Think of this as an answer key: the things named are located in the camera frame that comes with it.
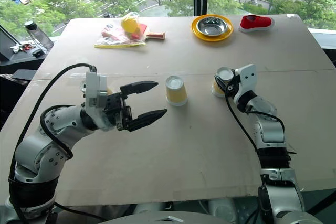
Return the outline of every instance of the paper cup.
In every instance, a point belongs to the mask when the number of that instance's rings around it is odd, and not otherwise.
[[[187,100],[187,92],[183,80],[178,76],[169,76],[166,79],[167,102],[173,106],[182,106]]]
[[[216,71],[216,75],[219,76],[226,84],[228,84],[234,76],[232,69],[226,68],[226,67],[219,68]],[[211,92],[217,97],[220,97],[220,98],[225,97],[225,93],[220,89],[216,80],[211,86]]]

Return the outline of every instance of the red sneaker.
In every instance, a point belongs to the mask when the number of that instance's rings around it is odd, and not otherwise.
[[[260,17],[257,15],[247,15],[242,18],[239,30],[247,33],[249,31],[269,30],[274,26],[274,19]]]

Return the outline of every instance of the stainless steel bowl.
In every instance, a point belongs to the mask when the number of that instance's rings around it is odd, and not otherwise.
[[[217,17],[205,17],[196,24],[197,30],[205,36],[219,36],[226,32],[227,24],[224,20]]]

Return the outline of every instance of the white tabletop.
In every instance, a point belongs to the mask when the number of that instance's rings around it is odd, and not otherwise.
[[[272,15],[275,26],[267,32],[238,31],[241,16],[228,16],[235,31],[222,42],[205,42],[191,31],[194,17],[141,18],[152,31],[166,33],[166,40],[147,45],[103,49],[93,47],[107,18],[73,19],[34,76],[52,79],[63,68],[90,63],[109,76],[153,74],[212,74],[218,66],[238,68],[254,63],[258,72],[334,69],[321,47],[298,16]],[[85,73],[85,68],[66,74]]]
[[[224,100],[211,94],[217,68],[248,63],[257,64],[256,92],[277,107],[286,125],[288,148],[298,152],[292,155],[291,167],[296,170],[299,186],[304,191],[334,188],[336,70],[297,17],[274,18],[278,26],[272,31],[235,31],[219,44],[195,38],[189,29],[192,18],[146,19],[155,27],[152,30],[165,31],[167,40],[148,41],[132,49],[93,48],[106,20],[72,20],[0,132],[0,202],[8,196],[7,176],[14,146],[38,96],[48,79],[79,62],[94,64],[99,72],[106,73],[113,91],[135,81],[157,81],[159,86],[129,96],[127,103],[134,117],[163,108],[168,108],[168,113],[132,133],[96,131],[77,143],[74,158],[66,163],[59,179],[57,201],[61,204],[255,195],[260,186],[257,155]],[[237,27],[241,17],[230,19]],[[171,25],[176,22],[183,32]],[[83,102],[79,83],[85,71],[76,69],[54,84],[29,132],[38,126],[38,115],[45,108]],[[185,81],[189,101],[180,108],[168,105],[165,99],[164,82],[171,74]],[[247,126],[248,117],[238,114]]]

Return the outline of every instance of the ping pong paddle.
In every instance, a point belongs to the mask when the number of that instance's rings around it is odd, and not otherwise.
[[[147,39],[165,39],[165,33],[152,33],[149,27],[146,24],[139,24],[140,27],[140,35],[143,36],[144,40]],[[139,39],[137,34],[132,34],[132,39]]]

